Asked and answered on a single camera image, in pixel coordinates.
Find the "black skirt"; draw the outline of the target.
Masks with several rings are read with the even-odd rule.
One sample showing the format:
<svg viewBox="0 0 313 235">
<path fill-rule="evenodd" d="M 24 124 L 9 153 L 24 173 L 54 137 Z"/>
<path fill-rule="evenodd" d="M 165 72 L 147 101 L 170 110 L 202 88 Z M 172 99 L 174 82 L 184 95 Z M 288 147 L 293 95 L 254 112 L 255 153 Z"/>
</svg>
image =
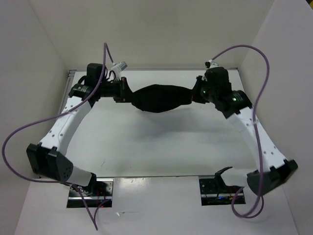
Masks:
<svg viewBox="0 0 313 235">
<path fill-rule="evenodd" d="M 132 105 L 150 113 L 162 113 L 173 110 L 181 105 L 192 103 L 191 89 L 174 86 L 153 84 L 135 91 L 132 95 Z"/>
</svg>

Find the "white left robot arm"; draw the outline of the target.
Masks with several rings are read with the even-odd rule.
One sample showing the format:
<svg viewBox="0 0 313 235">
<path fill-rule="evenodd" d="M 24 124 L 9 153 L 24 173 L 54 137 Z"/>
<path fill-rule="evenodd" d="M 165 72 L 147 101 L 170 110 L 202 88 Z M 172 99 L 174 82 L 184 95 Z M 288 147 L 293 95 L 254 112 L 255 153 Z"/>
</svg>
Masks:
<svg viewBox="0 0 313 235">
<path fill-rule="evenodd" d="M 38 144 L 30 144 L 26 153 L 34 173 L 53 179 L 60 184 L 93 195 L 101 188 L 96 175 L 76 167 L 67 157 L 67 149 L 78 126 L 102 97 L 112 97 L 116 102 L 125 102 L 131 94 L 125 77 L 125 62 L 114 64 L 101 73 L 102 65 L 91 63 L 87 74 L 71 88 L 62 117 Z"/>
</svg>

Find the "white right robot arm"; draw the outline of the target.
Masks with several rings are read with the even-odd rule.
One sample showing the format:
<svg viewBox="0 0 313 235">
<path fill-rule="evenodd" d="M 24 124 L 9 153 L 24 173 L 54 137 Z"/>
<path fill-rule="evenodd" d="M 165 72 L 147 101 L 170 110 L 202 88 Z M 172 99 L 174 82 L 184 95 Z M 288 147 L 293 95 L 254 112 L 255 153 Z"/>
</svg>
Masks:
<svg viewBox="0 0 313 235">
<path fill-rule="evenodd" d="M 241 90 L 233 90 L 229 74 L 223 67 L 208 69 L 197 76 L 193 101 L 212 103 L 242 136 L 257 163 L 257 169 L 246 175 L 251 191 L 263 196 L 284 184 L 298 169 L 275 146 L 260 121 L 253 115 L 253 105 Z"/>
</svg>

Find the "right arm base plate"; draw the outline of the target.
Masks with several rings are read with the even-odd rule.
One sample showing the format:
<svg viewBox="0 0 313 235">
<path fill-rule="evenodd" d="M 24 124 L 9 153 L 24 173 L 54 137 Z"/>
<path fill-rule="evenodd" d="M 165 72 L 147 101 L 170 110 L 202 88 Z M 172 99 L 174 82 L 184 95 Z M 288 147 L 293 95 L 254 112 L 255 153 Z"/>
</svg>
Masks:
<svg viewBox="0 0 313 235">
<path fill-rule="evenodd" d="M 239 186 L 218 187 L 213 176 L 200 177 L 200 195 L 202 206 L 231 205 L 235 193 L 241 188 Z"/>
</svg>

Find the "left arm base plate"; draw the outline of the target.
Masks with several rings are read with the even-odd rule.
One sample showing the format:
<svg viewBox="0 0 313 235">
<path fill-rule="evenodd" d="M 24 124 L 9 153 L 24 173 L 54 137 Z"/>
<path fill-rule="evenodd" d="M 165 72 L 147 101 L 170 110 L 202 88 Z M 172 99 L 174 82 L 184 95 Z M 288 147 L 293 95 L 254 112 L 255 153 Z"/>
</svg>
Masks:
<svg viewBox="0 0 313 235">
<path fill-rule="evenodd" d="M 85 204 L 81 195 L 89 208 L 97 208 L 98 206 L 111 208 L 113 185 L 114 178 L 97 178 L 96 188 L 92 191 L 87 191 L 87 188 L 82 186 L 70 187 L 67 208 L 83 208 Z"/>
</svg>

